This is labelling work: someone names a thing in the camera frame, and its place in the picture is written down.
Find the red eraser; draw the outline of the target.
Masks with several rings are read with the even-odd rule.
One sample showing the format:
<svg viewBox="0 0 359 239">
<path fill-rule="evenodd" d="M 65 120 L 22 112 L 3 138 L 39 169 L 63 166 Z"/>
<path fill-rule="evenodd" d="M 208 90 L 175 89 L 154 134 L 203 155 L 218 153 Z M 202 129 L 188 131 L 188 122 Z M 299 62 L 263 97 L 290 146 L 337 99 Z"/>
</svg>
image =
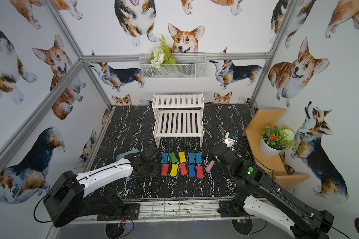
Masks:
<svg viewBox="0 0 359 239">
<path fill-rule="evenodd" d="M 185 164 L 185 163 L 179 164 L 179 167 L 180 167 L 180 172 L 181 172 L 181 175 L 182 175 L 182 176 L 188 174 L 188 171 L 187 171 L 187 168 L 186 168 L 186 164 Z"/>
<path fill-rule="evenodd" d="M 204 178 L 203 167 L 202 166 L 196 166 L 195 168 L 196 168 L 197 178 L 198 179 Z"/>
<path fill-rule="evenodd" d="M 167 176 L 168 175 L 168 169 L 169 169 L 169 164 L 167 164 L 167 163 L 162 164 L 161 175 L 162 176 Z"/>
</svg>

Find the blue eraser bottom shelf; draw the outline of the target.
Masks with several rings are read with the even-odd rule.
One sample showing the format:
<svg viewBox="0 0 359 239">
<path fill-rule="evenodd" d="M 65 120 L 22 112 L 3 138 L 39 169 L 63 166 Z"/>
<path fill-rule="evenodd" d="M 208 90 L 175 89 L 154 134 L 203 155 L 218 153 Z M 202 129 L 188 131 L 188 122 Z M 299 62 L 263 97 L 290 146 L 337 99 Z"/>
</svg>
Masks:
<svg viewBox="0 0 359 239">
<path fill-rule="evenodd" d="M 194 164 L 189 164 L 188 165 L 188 169 L 189 169 L 189 177 L 195 177 L 195 166 Z"/>
</svg>

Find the yellow eraser top shelf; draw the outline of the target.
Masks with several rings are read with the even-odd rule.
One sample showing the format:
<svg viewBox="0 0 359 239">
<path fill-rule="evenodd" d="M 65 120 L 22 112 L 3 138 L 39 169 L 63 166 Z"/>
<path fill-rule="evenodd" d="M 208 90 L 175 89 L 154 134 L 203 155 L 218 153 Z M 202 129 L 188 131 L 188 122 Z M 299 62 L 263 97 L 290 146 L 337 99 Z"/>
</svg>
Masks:
<svg viewBox="0 0 359 239">
<path fill-rule="evenodd" d="M 179 152 L 180 163 L 186 163 L 186 157 L 184 152 Z"/>
</svg>

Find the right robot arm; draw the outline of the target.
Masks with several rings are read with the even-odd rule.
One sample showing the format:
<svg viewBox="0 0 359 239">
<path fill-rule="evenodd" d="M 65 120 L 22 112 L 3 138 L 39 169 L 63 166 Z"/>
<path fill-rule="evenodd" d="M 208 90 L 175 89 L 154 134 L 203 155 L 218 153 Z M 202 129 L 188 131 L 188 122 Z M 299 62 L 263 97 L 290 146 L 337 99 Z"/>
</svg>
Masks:
<svg viewBox="0 0 359 239">
<path fill-rule="evenodd" d="M 318 211 L 283 189 L 261 167 L 236 156 L 225 143 L 216 144 L 211 153 L 237 186 L 237 193 L 223 215 L 259 217 L 282 229 L 294 239 L 327 239 L 334 216 Z"/>
</svg>

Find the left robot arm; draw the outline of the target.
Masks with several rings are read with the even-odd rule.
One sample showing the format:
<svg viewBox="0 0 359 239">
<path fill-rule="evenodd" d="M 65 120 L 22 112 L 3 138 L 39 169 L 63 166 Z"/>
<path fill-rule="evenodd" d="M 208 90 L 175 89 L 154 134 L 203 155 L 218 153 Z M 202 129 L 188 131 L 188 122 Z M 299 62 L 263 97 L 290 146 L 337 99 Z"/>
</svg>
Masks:
<svg viewBox="0 0 359 239">
<path fill-rule="evenodd" d="M 130 212 L 117 195 L 89 199 L 95 190 L 114 181 L 144 176 L 156 176 L 161 162 L 160 150 L 148 147 L 143 152 L 130 152 L 107 166 L 74 174 L 63 173 L 51 187 L 43 204 L 56 228 L 91 215 L 124 219 Z"/>
</svg>

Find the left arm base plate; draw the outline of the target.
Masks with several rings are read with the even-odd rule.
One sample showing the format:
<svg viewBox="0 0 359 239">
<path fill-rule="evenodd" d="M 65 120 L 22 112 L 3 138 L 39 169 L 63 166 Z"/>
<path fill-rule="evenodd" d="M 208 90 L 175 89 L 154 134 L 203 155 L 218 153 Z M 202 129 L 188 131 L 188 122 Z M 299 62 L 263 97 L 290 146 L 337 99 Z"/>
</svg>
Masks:
<svg viewBox="0 0 359 239">
<path fill-rule="evenodd" d="M 117 206 L 116 209 L 110 213 L 98 215 L 97 221 L 137 220 L 140 206 L 141 204 L 139 203 L 127 203 L 123 206 Z"/>
</svg>

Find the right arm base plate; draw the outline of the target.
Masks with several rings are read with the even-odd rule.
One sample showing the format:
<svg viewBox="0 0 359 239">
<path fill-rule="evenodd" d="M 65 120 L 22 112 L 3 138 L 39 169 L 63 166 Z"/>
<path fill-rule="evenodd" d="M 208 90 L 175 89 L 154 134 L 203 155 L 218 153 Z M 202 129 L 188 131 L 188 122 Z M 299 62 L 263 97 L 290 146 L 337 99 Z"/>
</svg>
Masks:
<svg viewBox="0 0 359 239">
<path fill-rule="evenodd" d="M 253 200 L 247 197 L 244 201 L 220 201 L 217 212 L 221 217 L 246 217 L 246 216 L 260 216 L 260 209 L 254 204 Z"/>
</svg>

